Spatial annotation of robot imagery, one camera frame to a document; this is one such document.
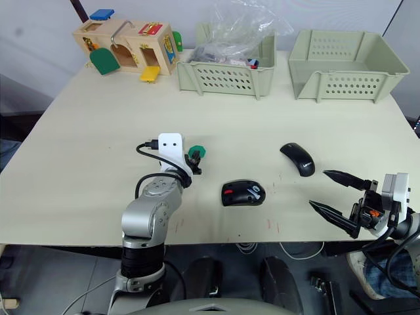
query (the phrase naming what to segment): plastic basket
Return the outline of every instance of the plastic basket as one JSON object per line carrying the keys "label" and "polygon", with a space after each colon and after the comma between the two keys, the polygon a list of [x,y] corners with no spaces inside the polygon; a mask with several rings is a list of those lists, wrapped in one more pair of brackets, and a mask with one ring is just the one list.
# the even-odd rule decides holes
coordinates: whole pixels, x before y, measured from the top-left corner
{"label": "plastic basket", "polygon": [[377,102],[410,73],[384,39],[365,31],[301,31],[289,56],[296,98]]}
{"label": "plastic basket", "polygon": [[[197,45],[209,34],[209,26],[197,27]],[[250,58],[259,61],[258,69],[211,62],[178,62],[177,72],[180,90],[266,96],[270,92],[274,67],[276,66],[276,36],[267,36],[253,51]]]}

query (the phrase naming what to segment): black computer mouse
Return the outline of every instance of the black computer mouse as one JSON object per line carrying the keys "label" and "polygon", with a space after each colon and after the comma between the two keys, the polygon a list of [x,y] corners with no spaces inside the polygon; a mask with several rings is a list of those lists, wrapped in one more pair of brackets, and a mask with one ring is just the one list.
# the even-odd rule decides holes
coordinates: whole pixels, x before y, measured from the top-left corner
{"label": "black computer mouse", "polygon": [[260,205],[265,199],[265,190],[253,180],[235,180],[222,187],[222,203],[227,205]]}
{"label": "black computer mouse", "polygon": [[296,165],[299,174],[308,177],[315,173],[315,163],[309,153],[297,143],[287,143],[280,149]]}

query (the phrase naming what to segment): red and black mouse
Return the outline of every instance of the red and black mouse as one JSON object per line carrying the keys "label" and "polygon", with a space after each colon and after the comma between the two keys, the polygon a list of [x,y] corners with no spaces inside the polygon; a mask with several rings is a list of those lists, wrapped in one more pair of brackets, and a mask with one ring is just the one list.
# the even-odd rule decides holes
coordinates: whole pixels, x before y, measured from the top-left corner
{"label": "red and black mouse", "polygon": [[222,187],[222,204],[260,205],[265,200],[264,188],[254,180],[235,180]]}

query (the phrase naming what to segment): white cable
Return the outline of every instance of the white cable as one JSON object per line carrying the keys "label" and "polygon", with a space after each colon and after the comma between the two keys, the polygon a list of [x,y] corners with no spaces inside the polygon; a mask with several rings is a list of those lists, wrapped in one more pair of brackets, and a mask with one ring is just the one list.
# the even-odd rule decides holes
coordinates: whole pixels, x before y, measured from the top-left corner
{"label": "white cable", "polygon": [[236,247],[244,255],[252,254],[258,247],[257,243],[236,243]]}
{"label": "white cable", "polygon": [[84,297],[86,294],[88,294],[88,293],[92,292],[92,291],[93,291],[93,290],[95,290],[95,289],[98,289],[100,286],[104,285],[105,283],[107,283],[107,282],[111,281],[111,280],[112,280],[112,279],[114,279],[114,278],[115,278],[115,276],[113,276],[113,277],[111,277],[111,278],[109,278],[109,279],[105,280],[104,282],[102,282],[102,283],[98,284],[96,287],[93,287],[92,289],[87,290],[86,292],[84,292],[84,293],[80,294],[78,297],[76,297],[76,298],[73,300],[73,302],[71,302],[71,303],[70,303],[70,304],[66,307],[66,309],[63,311],[63,313],[61,313],[61,315],[65,315],[65,313],[67,313],[67,311],[70,309],[70,307],[72,307],[74,303],[76,303],[78,300],[80,300],[80,299],[81,299],[82,297]]}
{"label": "white cable", "polygon": [[3,300],[3,296],[1,295],[1,292],[0,292],[0,300],[1,300],[1,303],[0,303],[0,307],[1,307],[1,310],[5,313],[5,315],[11,315],[9,312],[7,312],[7,310],[6,310],[6,307],[5,307],[5,302],[4,302],[4,300]]}
{"label": "white cable", "polygon": [[317,251],[315,254],[313,254],[313,255],[311,255],[311,256],[308,256],[308,257],[293,257],[292,255],[290,255],[286,250],[285,250],[285,248],[284,248],[284,246],[283,246],[283,244],[282,243],[279,243],[280,244],[280,247],[283,249],[283,251],[284,251],[284,253],[290,258],[290,259],[293,259],[294,261],[305,261],[305,260],[307,260],[307,259],[311,259],[311,258],[314,258],[316,255],[318,255],[319,253],[321,253],[321,251],[324,249],[324,245],[326,244],[324,241],[322,242],[322,246],[321,246],[321,248],[320,248],[320,250],[319,251]]}

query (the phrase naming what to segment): metal hook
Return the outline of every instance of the metal hook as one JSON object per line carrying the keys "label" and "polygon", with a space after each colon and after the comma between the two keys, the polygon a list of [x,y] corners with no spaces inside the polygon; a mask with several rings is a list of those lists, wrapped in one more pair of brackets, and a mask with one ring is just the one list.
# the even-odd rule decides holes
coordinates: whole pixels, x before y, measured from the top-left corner
{"label": "metal hook", "polygon": [[122,25],[120,26],[120,27],[118,27],[118,29],[114,32],[114,34],[112,34],[112,36],[111,36],[111,43],[114,45],[114,47],[115,48],[118,48],[118,46],[117,46],[117,44],[116,44],[116,42],[114,41],[114,37],[119,33],[119,31],[121,31],[122,29],[123,29],[123,27],[126,25],[126,24],[130,24],[131,25],[131,27],[132,28],[134,28],[135,26],[134,26],[134,24],[133,23],[131,23],[130,21],[128,21],[128,20],[126,20],[126,21],[124,21],[124,23],[122,23]]}

